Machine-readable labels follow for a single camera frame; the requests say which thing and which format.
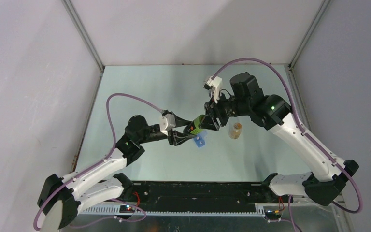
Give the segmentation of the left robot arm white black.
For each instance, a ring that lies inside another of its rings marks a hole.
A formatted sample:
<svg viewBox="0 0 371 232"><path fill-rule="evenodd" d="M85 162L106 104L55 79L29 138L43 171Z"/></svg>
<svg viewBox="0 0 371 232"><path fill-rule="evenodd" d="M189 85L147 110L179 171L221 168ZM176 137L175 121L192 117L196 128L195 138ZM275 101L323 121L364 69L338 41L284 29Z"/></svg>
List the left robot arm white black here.
<svg viewBox="0 0 371 232"><path fill-rule="evenodd" d="M143 153L142 144L168 140L177 146L193 139L199 130L199 119L185 120L173 112L163 111L159 123L149 125L141 115L131 117L125 132L115 140L109 153L86 167L59 177L52 174L47 177L37 205L45 215L42 226L34 222L34 229L40 232L57 232L70 225L87 208L107 200L128 201L133 196L133 183L124 175L117 174L105 180L111 174L122 170L136 161Z"/></svg>

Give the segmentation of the clear amber pill bottle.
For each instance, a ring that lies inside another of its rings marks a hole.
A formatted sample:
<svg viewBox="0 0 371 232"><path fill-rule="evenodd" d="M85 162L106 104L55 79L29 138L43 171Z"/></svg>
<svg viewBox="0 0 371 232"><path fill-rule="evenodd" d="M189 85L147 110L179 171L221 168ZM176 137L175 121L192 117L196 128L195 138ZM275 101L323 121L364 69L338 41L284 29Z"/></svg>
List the clear amber pill bottle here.
<svg viewBox="0 0 371 232"><path fill-rule="evenodd" d="M238 139L242 132L242 125L239 122L232 124L229 128L228 135L231 139Z"/></svg>

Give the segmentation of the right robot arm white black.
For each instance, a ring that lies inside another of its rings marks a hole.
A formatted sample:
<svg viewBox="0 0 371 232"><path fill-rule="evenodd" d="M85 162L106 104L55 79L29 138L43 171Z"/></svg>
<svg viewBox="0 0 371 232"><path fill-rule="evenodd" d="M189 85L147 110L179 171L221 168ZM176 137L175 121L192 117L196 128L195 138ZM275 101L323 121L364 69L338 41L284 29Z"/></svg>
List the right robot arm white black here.
<svg viewBox="0 0 371 232"><path fill-rule="evenodd" d="M244 72L231 78L233 94L221 94L222 79L210 76L204 88L210 100L204 104L205 115L199 123L201 129L218 131L229 118L248 116L250 120L278 136L305 162L310 171L304 174L271 174L263 184L262 197L268 202L282 195L307 196L315 203L328 206L342 192L359 165L354 160L343 160L334 154L330 160L318 140L296 120L292 108L278 95L264 95L256 78Z"/></svg>

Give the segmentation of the blue pill organizer box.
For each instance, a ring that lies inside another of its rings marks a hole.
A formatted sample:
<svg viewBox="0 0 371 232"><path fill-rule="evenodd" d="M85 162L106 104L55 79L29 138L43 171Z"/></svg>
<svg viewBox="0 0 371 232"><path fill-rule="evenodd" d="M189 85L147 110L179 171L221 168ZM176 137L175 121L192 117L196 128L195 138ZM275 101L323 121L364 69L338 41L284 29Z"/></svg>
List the blue pill organizer box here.
<svg viewBox="0 0 371 232"><path fill-rule="evenodd" d="M204 138L206 136L207 136L207 131L203 130L202 132L198 133L195 138L193 138L193 141L195 142L198 148L205 146L206 142Z"/></svg>

